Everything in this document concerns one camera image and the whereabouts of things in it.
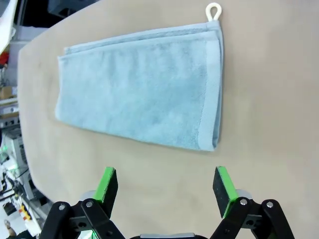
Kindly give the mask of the gray power strip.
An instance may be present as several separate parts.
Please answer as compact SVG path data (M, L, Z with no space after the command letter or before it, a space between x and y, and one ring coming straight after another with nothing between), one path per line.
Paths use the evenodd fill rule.
M16 126L20 124L19 117L10 117L0 119L0 128L7 128L11 126Z

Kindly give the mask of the yellow emergency stop button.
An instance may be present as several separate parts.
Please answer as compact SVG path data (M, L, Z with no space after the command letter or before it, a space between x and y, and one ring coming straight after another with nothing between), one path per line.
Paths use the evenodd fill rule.
M26 209L25 205L20 206L19 212L24 221L32 220L32 216L30 215L29 211Z

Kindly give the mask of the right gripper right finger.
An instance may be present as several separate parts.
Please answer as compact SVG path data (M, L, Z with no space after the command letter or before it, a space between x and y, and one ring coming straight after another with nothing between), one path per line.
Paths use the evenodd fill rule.
M279 202L258 204L241 196L224 166L215 168L212 189L222 221L210 239L236 239L241 229L249 229L255 239L295 239Z

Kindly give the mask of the white device with green light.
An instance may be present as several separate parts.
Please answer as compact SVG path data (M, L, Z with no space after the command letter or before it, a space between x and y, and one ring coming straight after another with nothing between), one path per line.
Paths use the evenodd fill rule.
M19 172L28 168L22 133L19 127L2 132L0 163L4 163L8 170L18 170Z

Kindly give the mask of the cardboard box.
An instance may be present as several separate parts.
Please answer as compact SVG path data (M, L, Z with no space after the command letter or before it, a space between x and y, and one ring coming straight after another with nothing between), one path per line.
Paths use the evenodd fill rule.
M0 88L0 100L16 98L17 87L16 86L4 86Z

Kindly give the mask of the light blue terry towel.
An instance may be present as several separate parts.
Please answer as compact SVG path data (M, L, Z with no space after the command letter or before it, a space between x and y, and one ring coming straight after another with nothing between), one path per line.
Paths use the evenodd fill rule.
M56 118L146 143L213 151L222 105L221 13L213 2L205 23L65 48Z

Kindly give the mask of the small black box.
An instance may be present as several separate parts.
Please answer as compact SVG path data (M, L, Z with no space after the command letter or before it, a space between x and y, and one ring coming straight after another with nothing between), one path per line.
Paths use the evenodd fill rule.
M14 212L16 212L16 208L13 205L13 203L11 203L11 202L7 202L7 203L3 204L2 207L3 207L3 209L4 209L4 211L5 211L7 216L10 216Z

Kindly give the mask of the dark gray metal stand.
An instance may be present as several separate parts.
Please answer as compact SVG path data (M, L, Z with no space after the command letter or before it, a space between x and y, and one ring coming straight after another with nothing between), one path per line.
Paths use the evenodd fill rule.
M55 16L66 18L99 0L48 0L47 11Z

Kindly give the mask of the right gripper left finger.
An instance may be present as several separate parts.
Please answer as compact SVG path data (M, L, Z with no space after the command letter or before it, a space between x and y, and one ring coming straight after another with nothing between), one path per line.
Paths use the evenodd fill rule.
M110 219L117 190L116 170L107 167L92 198L52 205L39 239L79 239L83 231L91 231L94 239L125 239Z

